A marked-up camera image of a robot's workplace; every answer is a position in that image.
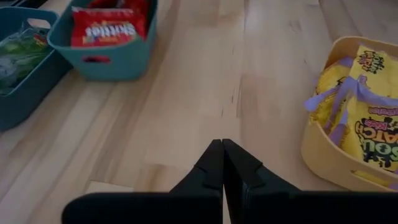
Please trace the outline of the yellow plastic bin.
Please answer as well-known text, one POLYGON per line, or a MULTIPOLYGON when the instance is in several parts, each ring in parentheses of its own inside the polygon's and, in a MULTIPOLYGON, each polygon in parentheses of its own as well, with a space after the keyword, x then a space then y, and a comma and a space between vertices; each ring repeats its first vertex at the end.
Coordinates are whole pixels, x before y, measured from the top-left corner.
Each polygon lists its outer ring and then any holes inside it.
MULTIPOLYGON (((322 71, 341 58, 351 57, 354 60, 360 45, 385 51, 391 56, 398 57, 398 44, 359 36, 347 36, 339 38, 333 43, 322 71)), ((303 160, 317 176, 346 189, 398 192, 398 170, 389 172, 359 160, 340 148, 340 140, 344 132, 345 107, 352 97, 377 106, 398 107, 397 98, 377 95, 348 75, 336 96, 337 100, 344 98, 346 101, 341 107, 335 129, 330 134, 326 134, 318 122, 312 123, 308 112, 308 121, 301 146, 303 160)))

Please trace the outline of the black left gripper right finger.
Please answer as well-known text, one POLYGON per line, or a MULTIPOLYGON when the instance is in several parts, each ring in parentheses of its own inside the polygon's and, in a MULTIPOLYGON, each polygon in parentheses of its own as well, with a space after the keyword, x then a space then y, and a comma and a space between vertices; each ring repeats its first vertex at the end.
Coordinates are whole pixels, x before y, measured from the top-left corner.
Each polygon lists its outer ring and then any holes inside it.
POLYGON ((398 224, 398 193, 300 190, 223 139, 232 224, 398 224))

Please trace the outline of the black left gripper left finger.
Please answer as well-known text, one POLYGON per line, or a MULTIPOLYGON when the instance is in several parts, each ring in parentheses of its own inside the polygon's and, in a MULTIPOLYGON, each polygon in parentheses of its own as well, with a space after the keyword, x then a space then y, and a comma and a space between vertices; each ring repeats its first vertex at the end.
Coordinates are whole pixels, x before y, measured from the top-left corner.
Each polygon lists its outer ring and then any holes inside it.
POLYGON ((97 192, 69 202, 62 224, 222 224, 223 143, 214 139, 169 192, 97 192))

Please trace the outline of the teal plastic bin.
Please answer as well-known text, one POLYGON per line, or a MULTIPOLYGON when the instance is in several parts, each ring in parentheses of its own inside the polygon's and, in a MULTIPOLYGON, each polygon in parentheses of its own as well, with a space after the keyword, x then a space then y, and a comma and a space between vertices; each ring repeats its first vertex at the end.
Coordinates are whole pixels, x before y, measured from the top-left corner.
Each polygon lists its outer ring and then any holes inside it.
POLYGON ((47 34, 49 45, 59 52, 82 76, 92 80, 134 80, 147 69, 156 38, 158 0, 149 0, 146 40, 140 37, 123 45, 73 48, 70 46, 73 18, 72 7, 85 7, 90 0, 71 0, 47 34), (87 56, 107 56, 109 63, 86 63, 87 56))

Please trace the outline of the dark blue plastic bin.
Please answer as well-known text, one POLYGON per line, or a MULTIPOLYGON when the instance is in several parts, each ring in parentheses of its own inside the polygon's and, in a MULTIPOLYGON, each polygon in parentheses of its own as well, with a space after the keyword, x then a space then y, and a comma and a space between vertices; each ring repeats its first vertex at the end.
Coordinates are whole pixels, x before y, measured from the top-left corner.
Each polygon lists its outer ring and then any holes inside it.
MULTIPOLYGON (((52 26, 58 15, 53 11, 28 7, 0 7, 0 40, 17 31, 28 19, 42 19, 52 26)), ((13 91, 0 95, 0 131, 7 131, 25 121, 71 69, 70 63, 53 50, 13 91)))

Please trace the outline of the clear green gummy bag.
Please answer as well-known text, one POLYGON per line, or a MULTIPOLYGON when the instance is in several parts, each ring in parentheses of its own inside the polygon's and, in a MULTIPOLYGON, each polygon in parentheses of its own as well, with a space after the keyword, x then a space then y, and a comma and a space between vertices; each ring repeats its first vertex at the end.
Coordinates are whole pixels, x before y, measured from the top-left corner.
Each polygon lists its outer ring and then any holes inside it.
POLYGON ((0 53, 0 95, 7 95, 33 69, 31 54, 0 53))
POLYGON ((17 65, 35 67, 51 48, 47 43, 47 29, 30 27, 20 30, 9 43, 9 53, 17 65))

